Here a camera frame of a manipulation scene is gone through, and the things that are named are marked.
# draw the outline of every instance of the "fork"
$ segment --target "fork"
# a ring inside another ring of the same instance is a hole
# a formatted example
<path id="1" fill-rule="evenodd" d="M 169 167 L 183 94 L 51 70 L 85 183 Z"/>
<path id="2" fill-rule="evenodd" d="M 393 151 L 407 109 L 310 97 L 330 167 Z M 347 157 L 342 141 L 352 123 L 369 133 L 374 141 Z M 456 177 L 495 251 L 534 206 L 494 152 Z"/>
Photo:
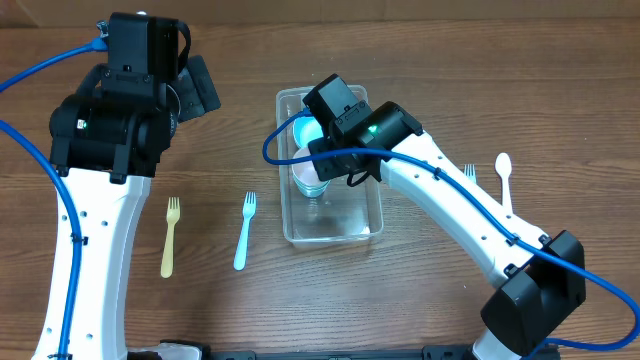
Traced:
<path id="1" fill-rule="evenodd" d="M 469 178 L 474 184 L 478 183 L 476 179 L 476 165 L 475 164 L 466 164 L 464 166 L 464 175 Z"/>
<path id="2" fill-rule="evenodd" d="M 236 257 L 233 259 L 233 268 L 240 271 L 244 269 L 247 264 L 247 248 L 249 247 L 249 224 L 251 219 L 256 214 L 256 193 L 250 191 L 244 198 L 244 207 L 242 208 L 242 216 L 244 221 L 242 222 L 242 232 L 240 233 L 240 239 L 238 240 L 238 249 L 236 250 Z"/>
<path id="3" fill-rule="evenodd" d="M 180 198 L 170 197 L 167 207 L 167 240 L 164 243 L 160 267 L 160 275 L 165 279 L 173 273 L 173 233 L 178 220 L 180 220 Z"/>

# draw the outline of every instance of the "wooden table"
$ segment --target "wooden table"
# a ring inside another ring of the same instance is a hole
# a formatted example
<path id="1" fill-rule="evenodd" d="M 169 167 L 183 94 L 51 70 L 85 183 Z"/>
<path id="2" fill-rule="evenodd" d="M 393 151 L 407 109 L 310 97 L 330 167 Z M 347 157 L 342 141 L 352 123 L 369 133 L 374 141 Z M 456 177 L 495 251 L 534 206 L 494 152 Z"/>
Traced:
<path id="1" fill-rule="evenodd" d="M 2 30 L 0 79 L 95 35 Z M 364 85 L 374 107 L 401 104 L 455 163 L 477 164 L 479 184 L 498 199 L 493 163 L 508 152 L 516 213 L 550 234 L 569 229 L 588 269 L 640 299 L 637 20 L 213 26 L 193 37 L 223 106 L 184 124 L 158 166 L 134 246 L 130 346 L 184 338 L 218 350 L 401 349 L 479 336 L 493 289 L 448 235 L 384 185 L 385 229 L 369 245 L 299 251 L 284 239 L 278 171 L 260 155 L 275 96 L 333 72 Z M 104 59 L 70 59 L 15 86 L 0 96 L 0 118 L 48 154 L 51 112 Z M 0 358 L 28 359 L 47 307 L 55 192 L 21 148 L 0 139 Z M 247 190 L 259 207 L 238 273 Z M 165 280 L 169 196 L 183 207 Z M 587 302 L 555 335 L 613 341 L 631 326 L 630 311 L 589 284 Z M 606 355 L 639 357 L 639 343 Z"/>

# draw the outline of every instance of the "plastic spoon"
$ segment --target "plastic spoon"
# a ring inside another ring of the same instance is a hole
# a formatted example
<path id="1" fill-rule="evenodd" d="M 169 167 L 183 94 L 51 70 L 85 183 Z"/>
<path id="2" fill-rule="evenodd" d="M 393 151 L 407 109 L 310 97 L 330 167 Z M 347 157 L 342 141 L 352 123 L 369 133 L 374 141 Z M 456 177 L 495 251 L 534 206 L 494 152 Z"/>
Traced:
<path id="1" fill-rule="evenodd" d="M 509 190 L 509 176 L 511 175 L 511 170 L 511 158 L 509 158 L 509 154 L 500 153 L 496 158 L 496 172 L 502 179 L 502 207 L 504 207 L 509 214 L 513 214 L 511 191 Z"/>

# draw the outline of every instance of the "white spoon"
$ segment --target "white spoon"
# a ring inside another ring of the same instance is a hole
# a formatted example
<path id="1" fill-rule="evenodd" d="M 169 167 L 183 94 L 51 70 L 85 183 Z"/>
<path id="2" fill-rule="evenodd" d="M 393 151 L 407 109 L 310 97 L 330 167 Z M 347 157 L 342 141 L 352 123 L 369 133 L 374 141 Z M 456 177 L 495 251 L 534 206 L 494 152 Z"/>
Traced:
<path id="1" fill-rule="evenodd" d="M 509 214 L 513 214 L 513 206 L 511 205 L 511 192 L 509 191 L 509 176 L 511 175 L 511 159 L 509 154 L 500 153 L 496 158 L 496 172 L 502 178 L 502 207 Z"/>

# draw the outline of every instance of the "wall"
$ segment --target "wall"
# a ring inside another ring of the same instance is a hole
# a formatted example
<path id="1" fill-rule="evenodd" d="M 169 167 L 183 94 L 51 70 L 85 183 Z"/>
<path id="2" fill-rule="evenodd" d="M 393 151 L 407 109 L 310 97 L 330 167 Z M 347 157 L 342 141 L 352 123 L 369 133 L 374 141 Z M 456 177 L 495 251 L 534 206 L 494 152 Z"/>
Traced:
<path id="1" fill-rule="evenodd" d="M 93 26 L 138 10 L 190 24 L 636 17 L 640 0 L 0 0 L 0 26 Z"/>

